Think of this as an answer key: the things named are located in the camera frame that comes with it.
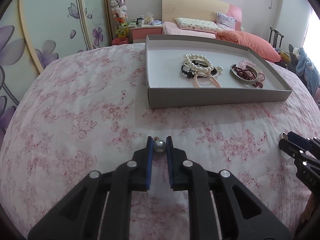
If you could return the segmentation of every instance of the blue blanket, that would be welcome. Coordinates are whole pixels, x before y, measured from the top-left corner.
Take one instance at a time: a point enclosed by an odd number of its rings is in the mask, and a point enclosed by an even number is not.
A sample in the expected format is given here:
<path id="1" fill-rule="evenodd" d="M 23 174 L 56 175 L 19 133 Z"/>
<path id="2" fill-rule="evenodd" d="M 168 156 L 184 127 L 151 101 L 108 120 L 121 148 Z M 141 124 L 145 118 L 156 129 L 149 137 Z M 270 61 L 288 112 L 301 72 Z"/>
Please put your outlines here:
<path id="1" fill-rule="evenodd" d="M 303 77 L 307 83 L 307 89 L 314 97 L 319 87 L 319 73 L 312 61 L 307 57 L 303 48 L 300 48 L 300 58 L 296 66 L 297 75 Z"/>

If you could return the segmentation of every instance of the red trash bin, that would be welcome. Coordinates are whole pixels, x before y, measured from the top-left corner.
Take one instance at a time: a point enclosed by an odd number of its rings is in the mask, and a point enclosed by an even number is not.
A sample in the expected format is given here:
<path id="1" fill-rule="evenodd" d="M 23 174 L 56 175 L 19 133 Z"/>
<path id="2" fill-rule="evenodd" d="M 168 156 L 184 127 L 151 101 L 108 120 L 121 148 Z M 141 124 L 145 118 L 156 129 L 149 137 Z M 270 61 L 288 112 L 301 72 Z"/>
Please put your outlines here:
<path id="1" fill-rule="evenodd" d="M 111 42 L 112 45 L 129 44 L 128 38 L 116 38 Z"/>

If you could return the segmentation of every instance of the tray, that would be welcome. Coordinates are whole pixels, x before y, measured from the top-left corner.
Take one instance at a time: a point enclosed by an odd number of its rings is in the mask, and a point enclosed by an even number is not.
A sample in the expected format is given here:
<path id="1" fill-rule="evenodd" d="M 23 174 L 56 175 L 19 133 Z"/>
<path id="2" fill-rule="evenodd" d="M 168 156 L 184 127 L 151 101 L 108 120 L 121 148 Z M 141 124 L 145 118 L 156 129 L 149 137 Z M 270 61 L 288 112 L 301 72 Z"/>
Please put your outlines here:
<path id="1" fill-rule="evenodd" d="M 206 56 L 223 71 L 216 77 L 221 88 L 208 78 L 193 79 L 181 73 L 184 54 Z M 230 67 L 250 60 L 265 74 L 263 88 L 241 84 L 229 73 Z M 292 89 L 274 68 L 252 49 L 211 38 L 183 35 L 148 35 L 146 40 L 148 100 L 151 108 L 285 101 Z"/>

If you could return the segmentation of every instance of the bedside table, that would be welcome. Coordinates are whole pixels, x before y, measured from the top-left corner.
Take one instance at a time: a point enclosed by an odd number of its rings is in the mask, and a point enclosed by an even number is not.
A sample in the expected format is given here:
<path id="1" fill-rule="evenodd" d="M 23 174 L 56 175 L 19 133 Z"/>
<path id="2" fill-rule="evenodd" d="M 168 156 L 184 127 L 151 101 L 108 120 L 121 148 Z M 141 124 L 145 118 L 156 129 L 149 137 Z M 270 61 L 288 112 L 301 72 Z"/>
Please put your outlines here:
<path id="1" fill-rule="evenodd" d="M 130 36 L 133 43 L 146 42 L 147 35 L 162 34 L 162 24 L 143 25 L 141 27 L 131 27 Z"/>

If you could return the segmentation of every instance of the wooden headboard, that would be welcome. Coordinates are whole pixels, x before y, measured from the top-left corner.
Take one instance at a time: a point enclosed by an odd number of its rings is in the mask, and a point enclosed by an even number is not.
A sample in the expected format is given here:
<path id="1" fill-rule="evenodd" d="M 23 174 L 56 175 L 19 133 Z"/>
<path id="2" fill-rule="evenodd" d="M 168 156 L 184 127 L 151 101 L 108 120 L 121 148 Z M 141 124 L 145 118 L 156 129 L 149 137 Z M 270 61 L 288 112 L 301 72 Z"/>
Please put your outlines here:
<path id="1" fill-rule="evenodd" d="M 236 30 L 241 28 L 241 8 L 219 0 L 162 0 L 162 21 L 175 23 L 183 17 L 215 22 L 217 12 L 237 19 Z"/>

